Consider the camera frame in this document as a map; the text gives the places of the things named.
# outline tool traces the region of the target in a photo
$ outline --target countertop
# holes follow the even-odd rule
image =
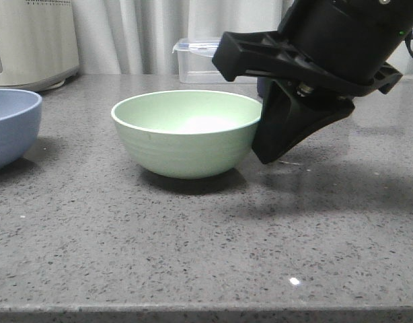
[[[413,77],[272,164],[204,180],[137,165],[110,110],[184,85],[83,75],[42,92],[0,170],[0,322],[413,322]]]

